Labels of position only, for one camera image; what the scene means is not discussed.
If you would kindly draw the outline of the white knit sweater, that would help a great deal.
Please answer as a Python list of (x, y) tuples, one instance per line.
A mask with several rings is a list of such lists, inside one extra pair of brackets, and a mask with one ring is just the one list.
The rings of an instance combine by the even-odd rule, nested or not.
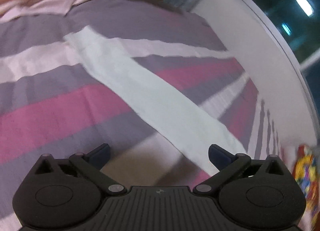
[(93, 78), (110, 88), (144, 122), (207, 174), (217, 173), (207, 158), (211, 144), (220, 144), (233, 153), (245, 152), (222, 123), (134, 61), (134, 57), (150, 55), (149, 51), (142, 52), (142, 47), (156, 46), (158, 55), (165, 50), (175, 55), (179, 44), (170, 47), (161, 41), (106, 38), (90, 26), (69, 33), (64, 39)]

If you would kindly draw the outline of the striped pink purple bedspread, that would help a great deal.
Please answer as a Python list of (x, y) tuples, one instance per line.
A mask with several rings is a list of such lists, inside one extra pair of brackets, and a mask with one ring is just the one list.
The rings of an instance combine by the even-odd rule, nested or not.
[(281, 154), (278, 130), (256, 86), (209, 24), (158, 0), (90, 0), (64, 16), (24, 16), (1, 25), (1, 230), (18, 230), (12, 198), (42, 154), (66, 158), (108, 143), (104, 171), (126, 187), (193, 187), (216, 139), (175, 147), (94, 79), (65, 36), (90, 26), (114, 54), (175, 87), (223, 124), (230, 152)]

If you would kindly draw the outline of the colourful red yellow bag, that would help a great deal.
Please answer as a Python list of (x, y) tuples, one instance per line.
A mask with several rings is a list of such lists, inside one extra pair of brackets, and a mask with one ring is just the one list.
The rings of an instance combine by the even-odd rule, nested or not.
[(306, 209), (301, 220), (301, 229), (318, 230), (319, 176), (316, 156), (308, 145), (302, 144), (298, 147), (297, 160), (292, 174), (306, 199)]

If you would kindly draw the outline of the window with aluminium frame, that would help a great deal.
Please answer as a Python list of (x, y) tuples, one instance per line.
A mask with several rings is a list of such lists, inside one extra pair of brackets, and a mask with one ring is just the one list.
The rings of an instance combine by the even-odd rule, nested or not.
[(284, 145), (319, 141), (304, 65), (319, 53), (319, 0), (231, 0), (232, 47), (262, 89)]

